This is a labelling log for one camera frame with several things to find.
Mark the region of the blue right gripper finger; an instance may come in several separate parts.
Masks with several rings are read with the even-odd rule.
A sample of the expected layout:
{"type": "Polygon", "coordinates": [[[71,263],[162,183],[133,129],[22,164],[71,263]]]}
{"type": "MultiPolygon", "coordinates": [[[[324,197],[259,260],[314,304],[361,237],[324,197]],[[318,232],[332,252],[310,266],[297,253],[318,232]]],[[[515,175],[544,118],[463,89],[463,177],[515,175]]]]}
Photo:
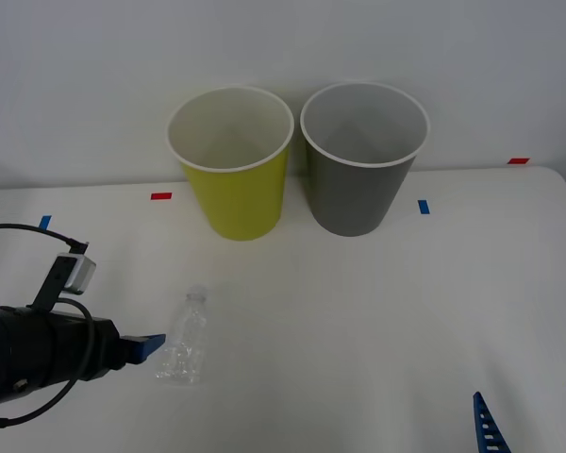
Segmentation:
{"type": "Polygon", "coordinates": [[[473,395],[474,427],[477,449],[479,453],[504,452],[510,448],[501,431],[494,422],[491,412],[480,392],[473,395]]]}

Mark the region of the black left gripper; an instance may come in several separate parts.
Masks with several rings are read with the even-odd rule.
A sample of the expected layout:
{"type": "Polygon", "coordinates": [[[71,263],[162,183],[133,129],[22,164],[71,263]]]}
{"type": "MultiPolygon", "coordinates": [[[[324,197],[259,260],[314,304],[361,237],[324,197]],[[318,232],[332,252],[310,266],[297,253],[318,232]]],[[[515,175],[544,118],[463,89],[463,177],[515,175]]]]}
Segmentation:
{"type": "MultiPolygon", "coordinates": [[[[119,369],[144,363],[165,343],[165,334],[123,336],[118,340],[119,369]]],[[[0,307],[0,362],[6,379],[0,403],[69,380],[82,361],[88,341],[81,314],[0,307]]]]}

